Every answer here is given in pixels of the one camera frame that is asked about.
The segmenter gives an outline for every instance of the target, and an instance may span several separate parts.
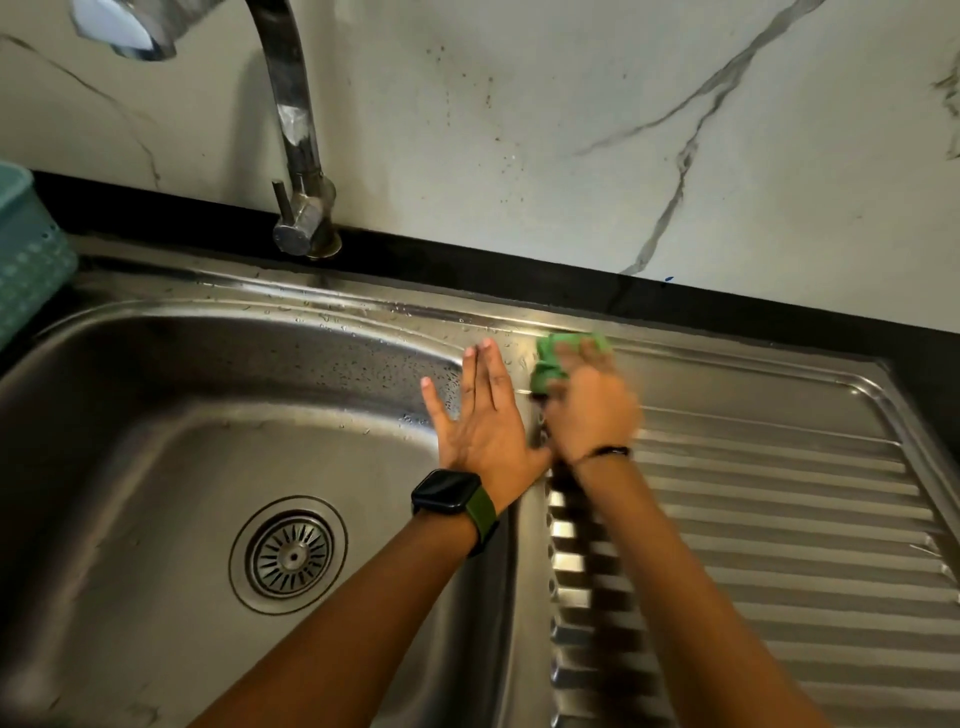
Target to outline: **person's left arm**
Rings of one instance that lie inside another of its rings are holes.
[[[480,475],[497,515],[549,466],[548,449],[527,447],[513,385],[492,339],[464,352],[459,420],[450,420],[429,378],[421,387],[441,467]],[[366,728],[476,540],[466,514],[419,512],[192,728],[294,728],[317,725],[317,716],[323,725]]]

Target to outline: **person's right arm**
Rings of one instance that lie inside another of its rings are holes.
[[[636,590],[640,611],[684,728],[828,728],[657,506],[643,475],[602,446],[629,446],[636,396],[610,357],[586,343],[561,350],[569,380],[554,384],[545,418],[554,447],[600,514]]]

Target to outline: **stainless steel sink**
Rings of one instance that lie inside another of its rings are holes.
[[[664,508],[838,723],[960,715],[958,480],[876,364],[75,243],[74,308],[0,378],[6,719],[189,722],[409,517],[435,462],[419,378],[453,404],[460,350],[496,337],[534,436],[523,387],[554,328],[612,339]],[[642,630],[602,525],[544,484],[375,724],[669,721]]]

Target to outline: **forearm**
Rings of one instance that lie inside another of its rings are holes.
[[[420,513],[192,728],[366,728],[423,620],[476,541],[467,516]]]
[[[576,474],[635,586],[684,728],[828,726],[709,578],[634,464],[600,457]]]

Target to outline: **gray marble vein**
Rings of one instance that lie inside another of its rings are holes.
[[[947,159],[960,158],[960,96],[957,95],[957,87],[960,85],[960,53],[953,57],[953,66],[949,74],[933,84],[938,91],[944,92],[942,102],[944,109],[950,117],[953,124],[953,134],[950,137],[950,145],[947,148]]]
[[[3,43],[9,43],[10,45],[13,45],[17,48],[20,48],[21,50],[26,51],[27,53],[30,53],[36,56],[41,61],[45,62],[47,65],[53,68],[56,68],[60,73],[63,73],[69,76],[71,79],[73,79],[78,84],[83,86],[86,90],[96,94],[97,96],[102,98],[104,101],[106,101],[108,104],[110,104],[114,109],[116,109],[117,113],[119,113],[120,116],[123,117],[123,120],[126,122],[127,127],[130,129],[130,134],[133,137],[133,140],[137,143],[137,146],[139,146],[140,149],[143,150],[143,155],[147,159],[147,163],[150,166],[150,174],[154,179],[154,188],[157,191],[160,191],[160,173],[156,169],[156,157],[154,156],[154,153],[150,150],[150,148],[146,144],[144,144],[144,142],[140,139],[140,136],[139,134],[137,134],[137,131],[136,131],[136,126],[133,124],[131,113],[120,101],[113,98],[108,93],[101,91],[99,88],[97,88],[95,85],[91,84],[90,82],[85,81],[84,79],[82,79],[80,76],[78,76],[76,73],[71,71],[66,66],[60,63],[57,63],[53,59],[47,58],[42,53],[40,53],[33,45],[28,43],[26,40],[23,40],[22,38],[18,38],[16,36],[11,36],[10,34],[0,32],[0,45],[2,45]]]
[[[622,270],[621,273],[631,276],[635,273],[639,273],[647,267],[647,264],[653,257],[654,252],[657,250],[657,245],[660,243],[660,239],[666,232],[667,227],[670,225],[670,221],[673,219],[674,213],[677,211],[677,208],[680,206],[680,202],[684,198],[686,175],[693,166],[693,161],[696,158],[697,150],[699,149],[698,136],[700,135],[701,129],[704,128],[704,124],[707,122],[707,120],[710,119],[711,116],[713,116],[718,110],[720,110],[720,107],[723,106],[724,101],[727,99],[727,96],[730,95],[731,91],[740,85],[744,74],[747,72],[747,69],[750,67],[750,64],[753,62],[756,54],[759,53],[761,49],[770,45],[770,43],[790,30],[793,24],[800,18],[815,11],[825,2],[826,0],[794,0],[789,7],[784,8],[774,15],[774,18],[770,21],[767,27],[760,31],[759,34],[757,34],[756,37],[750,41],[746,48],[727,61],[723,68],[713,73],[706,81],[700,84],[699,88],[683,99],[673,109],[669,110],[664,115],[653,119],[652,121],[644,122],[624,131],[612,133],[609,136],[593,142],[588,147],[576,153],[575,156],[581,157],[588,155],[591,152],[595,152],[598,149],[607,149],[620,144],[673,118],[673,116],[689,106],[694,99],[698,99],[702,96],[708,96],[711,93],[714,94],[713,103],[710,105],[710,108],[707,110],[707,112],[700,117],[699,121],[697,122],[696,129],[693,132],[693,136],[686,141],[684,147],[677,154],[677,169],[680,173],[680,176],[677,180],[677,187],[674,190],[673,197],[670,198],[670,201],[660,214],[660,218],[657,220],[653,232],[650,233],[650,236],[640,248],[640,252],[637,254],[636,260],[630,266]]]

